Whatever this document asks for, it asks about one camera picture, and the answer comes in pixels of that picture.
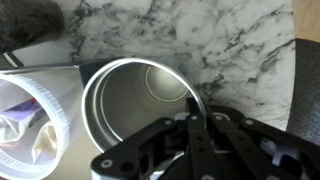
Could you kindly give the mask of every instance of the screw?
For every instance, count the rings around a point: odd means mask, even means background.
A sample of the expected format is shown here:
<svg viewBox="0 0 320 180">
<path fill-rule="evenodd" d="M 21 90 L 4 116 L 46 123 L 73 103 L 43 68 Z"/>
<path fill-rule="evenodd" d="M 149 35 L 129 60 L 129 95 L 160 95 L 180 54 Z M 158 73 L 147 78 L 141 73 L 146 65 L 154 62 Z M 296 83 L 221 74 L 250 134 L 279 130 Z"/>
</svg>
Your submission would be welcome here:
<svg viewBox="0 0 320 180">
<path fill-rule="evenodd" d="M 222 116 L 216 116 L 216 119 L 217 119 L 217 120 L 222 120 L 223 117 L 222 117 Z"/>
<path fill-rule="evenodd" d="M 171 124 L 172 124 L 172 121 L 166 120 L 166 121 L 164 122 L 164 124 L 166 124 L 166 125 L 171 125 Z"/>
<path fill-rule="evenodd" d="M 201 180 L 214 180 L 214 178 L 211 175 L 203 175 Z"/>
<path fill-rule="evenodd" d="M 248 124 L 248 125 L 252 125 L 252 124 L 253 124 L 253 121 L 252 121 L 252 120 L 246 120 L 245 122 L 246 122 L 246 124 Z"/>
<path fill-rule="evenodd" d="M 191 116 L 191 120 L 197 120 L 198 117 L 197 116 Z"/>
<path fill-rule="evenodd" d="M 110 159 L 105 159 L 101 162 L 101 167 L 102 168 L 109 168 L 112 166 L 112 161 Z"/>
<path fill-rule="evenodd" d="M 266 178 L 266 180 L 280 180 L 280 178 L 270 175 Z"/>
</svg>

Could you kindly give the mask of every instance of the black metal bracket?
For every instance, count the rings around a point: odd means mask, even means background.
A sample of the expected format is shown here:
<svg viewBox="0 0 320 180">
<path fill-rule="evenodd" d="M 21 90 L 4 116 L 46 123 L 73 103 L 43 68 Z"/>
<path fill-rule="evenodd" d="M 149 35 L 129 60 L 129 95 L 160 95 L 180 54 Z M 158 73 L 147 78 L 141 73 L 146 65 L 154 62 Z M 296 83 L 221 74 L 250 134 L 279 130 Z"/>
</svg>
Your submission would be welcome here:
<svg viewBox="0 0 320 180">
<path fill-rule="evenodd" d="M 188 99 L 186 119 L 159 119 L 96 157 L 92 170 L 113 179 L 148 179 L 159 168 L 161 180 L 320 179 L 319 147 L 230 108 L 206 106 L 202 117 L 194 106 Z"/>
</svg>

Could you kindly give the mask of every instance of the fabric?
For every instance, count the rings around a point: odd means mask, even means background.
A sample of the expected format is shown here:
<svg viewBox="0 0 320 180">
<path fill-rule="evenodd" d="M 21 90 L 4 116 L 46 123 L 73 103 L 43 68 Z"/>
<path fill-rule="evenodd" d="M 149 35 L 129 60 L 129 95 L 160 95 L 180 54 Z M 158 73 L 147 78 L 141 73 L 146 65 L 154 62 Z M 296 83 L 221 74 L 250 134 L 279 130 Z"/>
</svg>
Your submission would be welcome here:
<svg viewBox="0 0 320 180">
<path fill-rule="evenodd" d="M 320 43 L 296 40 L 296 76 L 287 132 L 320 145 Z"/>
</svg>

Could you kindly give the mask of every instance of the marble surface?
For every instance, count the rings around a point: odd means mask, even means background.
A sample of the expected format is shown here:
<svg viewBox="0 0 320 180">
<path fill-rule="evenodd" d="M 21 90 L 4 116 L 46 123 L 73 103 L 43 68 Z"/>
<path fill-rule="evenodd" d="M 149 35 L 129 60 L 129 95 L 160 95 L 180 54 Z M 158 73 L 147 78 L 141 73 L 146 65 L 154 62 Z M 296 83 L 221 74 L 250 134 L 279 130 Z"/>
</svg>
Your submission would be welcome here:
<svg viewBox="0 0 320 180">
<path fill-rule="evenodd" d="M 15 52 L 25 65 L 137 56 L 166 60 L 212 104 L 285 130 L 295 74 L 290 0 L 55 0 L 57 41 Z"/>
</svg>

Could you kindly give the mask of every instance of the plastic cup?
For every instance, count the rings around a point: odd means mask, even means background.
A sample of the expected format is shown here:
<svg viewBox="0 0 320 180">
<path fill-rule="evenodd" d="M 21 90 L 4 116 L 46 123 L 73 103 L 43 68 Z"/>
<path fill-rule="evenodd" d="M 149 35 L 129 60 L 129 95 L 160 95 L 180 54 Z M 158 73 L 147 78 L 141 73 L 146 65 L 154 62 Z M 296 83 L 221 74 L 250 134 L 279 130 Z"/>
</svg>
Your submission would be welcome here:
<svg viewBox="0 0 320 180">
<path fill-rule="evenodd" d="M 0 176 L 7 179 L 43 179 L 82 132 L 80 101 L 83 92 L 76 67 L 0 74 L 0 110 L 35 98 L 48 115 L 56 135 L 56 156 L 34 163 L 31 148 L 46 122 L 32 126 L 17 142 L 0 145 Z"/>
</svg>

